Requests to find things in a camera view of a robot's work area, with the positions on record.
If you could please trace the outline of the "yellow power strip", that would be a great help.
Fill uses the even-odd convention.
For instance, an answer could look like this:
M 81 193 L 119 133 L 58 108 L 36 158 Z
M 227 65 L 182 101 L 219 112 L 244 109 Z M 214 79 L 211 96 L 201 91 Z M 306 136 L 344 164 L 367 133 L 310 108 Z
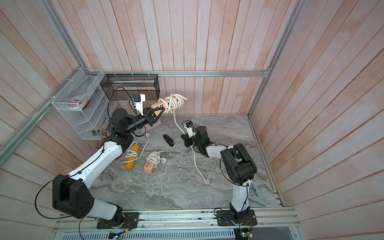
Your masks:
M 138 158 L 139 146 L 137 142 L 134 142 L 130 145 L 129 149 L 126 152 L 125 161 L 123 162 L 123 168 L 132 169 L 136 158 Z

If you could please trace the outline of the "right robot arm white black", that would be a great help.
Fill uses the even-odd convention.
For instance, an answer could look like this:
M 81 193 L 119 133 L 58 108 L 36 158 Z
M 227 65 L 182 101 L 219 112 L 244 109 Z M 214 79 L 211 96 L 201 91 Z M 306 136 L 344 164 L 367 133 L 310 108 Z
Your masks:
M 225 179 L 233 185 L 229 210 L 216 209 L 214 214 L 220 226 L 242 225 L 254 216 L 250 208 L 250 187 L 257 167 L 242 144 L 227 146 L 210 141 L 205 126 L 194 127 L 192 121 L 183 123 L 186 133 L 181 135 L 186 147 L 208 158 L 219 159 L 227 173 Z

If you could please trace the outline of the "pink power strip front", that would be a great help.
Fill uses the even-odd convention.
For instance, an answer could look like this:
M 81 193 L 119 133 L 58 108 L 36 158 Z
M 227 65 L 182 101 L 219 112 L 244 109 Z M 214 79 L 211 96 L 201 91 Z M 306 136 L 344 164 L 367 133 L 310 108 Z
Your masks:
M 146 164 L 144 165 L 144 172 L 151 174 L 155 168 L 156 164 L 150 160 L 147 160 Z

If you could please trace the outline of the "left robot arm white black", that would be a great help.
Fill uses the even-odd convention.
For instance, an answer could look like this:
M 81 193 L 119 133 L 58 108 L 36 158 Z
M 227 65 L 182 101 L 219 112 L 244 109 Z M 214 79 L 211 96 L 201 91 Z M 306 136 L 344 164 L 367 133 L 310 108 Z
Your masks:
M 145 125 L 152 126 L 165 112 L 164 107 L 145 108 L 143 114 L 129 115 L 125 109 L 112 113 L 112 133 L 94 155 L 66 176 L 53 180 L 53 208 L 77 219 L 98 218 L 112 222 L 115 227 L 124 220 L 120 206 L 99 201 L 89 191 L 99 174 L 120 157 L 133 142 L 133 133 Z

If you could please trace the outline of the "pink power strip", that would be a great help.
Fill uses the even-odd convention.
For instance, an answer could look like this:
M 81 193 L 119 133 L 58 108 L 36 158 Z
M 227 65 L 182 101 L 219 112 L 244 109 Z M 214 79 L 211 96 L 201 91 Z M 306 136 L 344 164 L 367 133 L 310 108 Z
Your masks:
M 164 108 L 165 113 L 172 113 L 174 110 L 177 110 L 184 105 L 186 100 L 187 98 L 182 95 L 171 94 L 170 96 L 165 97 L 165 99 L 159 99 L 157 103 L 151 106 L 151 108 Z
M 144 172 L 151 174 L 155 168 L 156 164 L 150 160 L 147 160 L 146 164 L 144 165 Z

